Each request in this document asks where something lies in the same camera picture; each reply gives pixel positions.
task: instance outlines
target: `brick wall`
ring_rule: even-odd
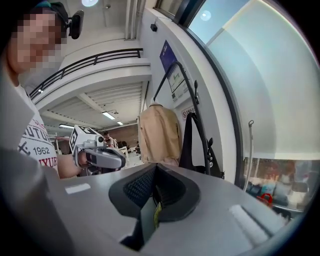
[[[125,141],[130,147],[136,147],[138,141],[138,125],[130,125],[109,131],[110,137],[116,139],[117,142]]]

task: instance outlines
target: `red object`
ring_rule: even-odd
[[[272,207],[272,196],[269,193],[264,193],[262,196],[257,196],[256,197],[258,200],[260,200],[261,202],[263,202],[264,204],[266,204],[269,207]]]

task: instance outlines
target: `poster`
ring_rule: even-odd
[[[177,58],[167,40],[163,44],[162,51],[160,53],[160,60],[165,72],[167,72],[173,62],[177,61]],[[173,101],[176,101],[188,90],[180,68],[176,66],[172,71],[170,71],[167,79],[170,85],[172,99]]]

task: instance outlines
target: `ceiling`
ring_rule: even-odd
[[[119,32],[125,38],[127,0],[99,0],[94,6],[85,7],[81,0],[61,0],[69,17],[79,10],[84,11],[81,35],[77,40],[67,37],[62,46],[62,55],[68,55],[81,48],[108,40],[119,39]]]
[[[49,134],[68,136],[71,129],[59,128],[60,124],[82,124],[103,130],[135,123],[141,111],[145,85],[143,82],[122,84],[113,88],[82,93],[43,112],[41,117]],[[102,112],[108,112],[114,120]]]

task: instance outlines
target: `window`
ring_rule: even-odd
[[[169,13],[170,15],[176,15],[182,0],[158,0],[156,8]]]
[[[303,35],[275,6],[206,0],[188,28],[211,54],[236,102],[244,156],[239,183],[244,187],[252,159],[246,191],[270,194],[275,206],[294,214],[318,186],[320,70]]]

